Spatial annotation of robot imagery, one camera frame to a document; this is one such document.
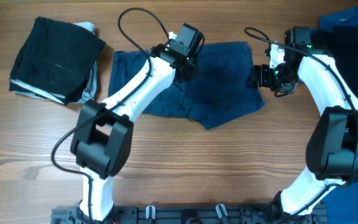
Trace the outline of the blue denim shorts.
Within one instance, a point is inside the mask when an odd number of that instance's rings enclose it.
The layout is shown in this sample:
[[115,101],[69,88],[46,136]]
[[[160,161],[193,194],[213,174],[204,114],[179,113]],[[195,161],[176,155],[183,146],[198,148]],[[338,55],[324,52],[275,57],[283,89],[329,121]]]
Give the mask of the blue denim shorts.
[[247,42],[206,44],[198,56],[198,76],[161,92],[144,113],[195,120],[213,129],[256,112],[265,103],[258,89],[247,86],[253,68]]

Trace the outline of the black t-shirt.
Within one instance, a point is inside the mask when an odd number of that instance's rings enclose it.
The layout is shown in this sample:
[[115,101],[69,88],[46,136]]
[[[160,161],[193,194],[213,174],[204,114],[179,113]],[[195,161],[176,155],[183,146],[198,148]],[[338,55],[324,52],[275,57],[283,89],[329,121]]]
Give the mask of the black t-shirt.
[[358,27],[336,26],[332,32],[317,30],[311,41],[331,51],[338,72],[358,98]]

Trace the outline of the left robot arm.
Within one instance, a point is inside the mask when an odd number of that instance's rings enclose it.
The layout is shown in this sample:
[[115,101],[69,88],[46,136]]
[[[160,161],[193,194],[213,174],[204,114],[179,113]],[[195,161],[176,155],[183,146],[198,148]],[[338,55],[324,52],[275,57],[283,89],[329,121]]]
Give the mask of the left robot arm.
[[143,67],[115,94],[101,103],[87,101],[77,121],[70,151],[84,176],[77,223],[108,223],[114,208],[114,176],[126,163],[134,123],[162,91],[197,73],[197,56],[205,37],[183,24],[165,44],[152,47]]

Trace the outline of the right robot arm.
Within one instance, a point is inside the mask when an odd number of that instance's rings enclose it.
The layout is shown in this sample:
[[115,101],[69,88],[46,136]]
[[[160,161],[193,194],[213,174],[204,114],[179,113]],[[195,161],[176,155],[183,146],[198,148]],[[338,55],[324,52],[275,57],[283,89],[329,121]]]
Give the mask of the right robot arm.
[[337,70],[331,51],[312,43],[308,28],[288,29],[284,43],[270,40],[254,27],[244,32],[268,43],[265,54],[270,59],[269,64],[255,66],[248,84],[267,87],[282,97],[304,83],[319,110],[306,147],[306,167],[267,208],[271,222],[297,220],[309,215],[333,189],[358,182],[358,97]]

